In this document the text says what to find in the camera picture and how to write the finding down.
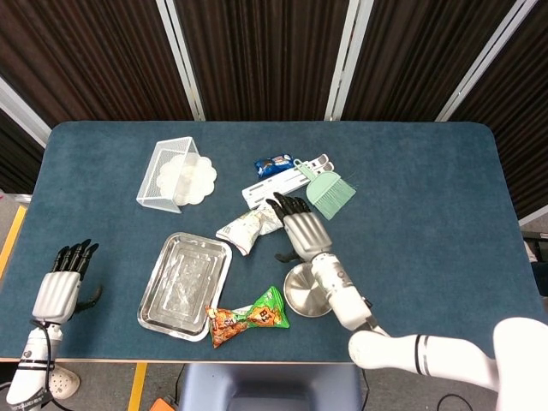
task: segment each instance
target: blue chair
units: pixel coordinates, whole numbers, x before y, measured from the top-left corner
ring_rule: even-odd
[[[352,364],[189,364],[179,411],[359,411]]]

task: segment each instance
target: table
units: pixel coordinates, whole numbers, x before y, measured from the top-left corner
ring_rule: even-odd
[[[182,214],[144,208],[135,197],[156,141],[191,135],[217,169],[215,191]],[[253,161],[325,152],[357,194],[325,223],[334,251],[393,336],[462,337],[492,354],[495,324],[546,320],[527,262],[491,131],[475,123],[66,122],[51,133],[33,201],[0,294],[0,357],[16,358],[42,277],[59,248],[100,243],[80,298],[100,283],[98,305],[64,327],[59,356],[92,360],[349,361],[350,333],[331,313],[291,328],[248,330],[218,349],[137,322],[165,239],[184,231],[214,238],[247,210],[241,190]],[[234,258],[220,307],[251,304],[282,289],[291,265],[279,230]]]

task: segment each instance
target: white robotic arm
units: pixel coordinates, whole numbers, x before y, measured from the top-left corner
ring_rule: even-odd
[[[37,328],[28,336],[6,397],[12,410],[35,411],[52,401],[49,373],[55,368],[57,350],[63,340],[61,325],[74,313],[93,307],[101,296],[99,287],[91,300],[77,302],[89,260],[98,248],[98,244],[89,247],[90,242],[86,240],[59,251],[51,272],[40,285],[31,321]],[[57,402],[56,405],[66,409]]]
[[[312,262],[312,273],[341,325],[355,331],[348,343],[352,361],[364,369],[399,368],[498,391],[497,411],[548,409],[548,326],[532,319],[505,319],[495,328],[496,359],[469,341],[414,335],[392,338],[379,326],[365,298],[350,281],[318,217],[299,198],[274,194],[267,200],[283,222],[295,252]]]

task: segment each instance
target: stainless steel tray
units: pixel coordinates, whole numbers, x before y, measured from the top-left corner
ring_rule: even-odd
[[[204,307],[217,306],[231,260],[232,250],[224,242],[170,235],[140,302],[139,324],[189,341],[204,338]]]

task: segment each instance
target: brown curtain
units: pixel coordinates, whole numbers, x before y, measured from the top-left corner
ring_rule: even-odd
[[[348,0],[177,0],[207,120],[323,120]]]
[[[44,149],[0,110],[0,188],[32,194]]]
[[[451,117],[491,128],[518,217],[548,205],[547,24],[540,1]]]
[[[343,120],[433,121],[514,0],[376,0]]]
[[[0,75],[51,127],[189,120],[154,0],[2,0]]]

